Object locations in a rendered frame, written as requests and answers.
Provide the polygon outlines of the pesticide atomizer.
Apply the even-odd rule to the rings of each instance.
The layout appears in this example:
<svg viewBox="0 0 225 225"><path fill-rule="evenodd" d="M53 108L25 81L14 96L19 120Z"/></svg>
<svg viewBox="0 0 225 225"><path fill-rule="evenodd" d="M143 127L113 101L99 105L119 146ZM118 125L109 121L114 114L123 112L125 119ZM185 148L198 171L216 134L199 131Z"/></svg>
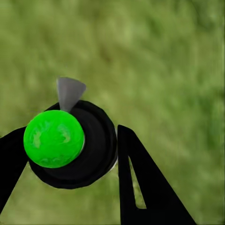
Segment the pesticide atomizer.
<svg viewBox="0 0 225 225"><path fill-rule="evenodd" d="M33 118L23 144L32 171L57 189L78 189L104 178L118 162L117 131L105 111L80 98L88 87L59 77L59 103Z"/></svg>

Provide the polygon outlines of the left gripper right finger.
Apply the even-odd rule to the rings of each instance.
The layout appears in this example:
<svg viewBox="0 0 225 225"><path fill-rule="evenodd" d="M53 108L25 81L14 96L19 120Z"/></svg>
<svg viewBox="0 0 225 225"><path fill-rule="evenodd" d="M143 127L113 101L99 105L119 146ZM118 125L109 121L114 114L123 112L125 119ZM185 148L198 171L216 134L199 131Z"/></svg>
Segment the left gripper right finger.
<svg viewBox="0 0 225 225"><path fill-rule="evenodd" d="M118 125L121 225L197 225L135 132ZM130 156L146 209L135 203Z"/></svg>

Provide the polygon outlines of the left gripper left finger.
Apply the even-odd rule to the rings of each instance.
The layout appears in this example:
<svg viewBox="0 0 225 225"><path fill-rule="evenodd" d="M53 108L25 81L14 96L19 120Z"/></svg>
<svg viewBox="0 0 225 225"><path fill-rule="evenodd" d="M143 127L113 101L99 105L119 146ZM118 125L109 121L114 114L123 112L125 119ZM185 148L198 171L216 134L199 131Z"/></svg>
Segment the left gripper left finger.
<svg viewBox="0 0 225 225"><path fill-rule="evenodd" d="M23 144L25 129L18 128L0 138L0 214L28 162Z"/></svg>

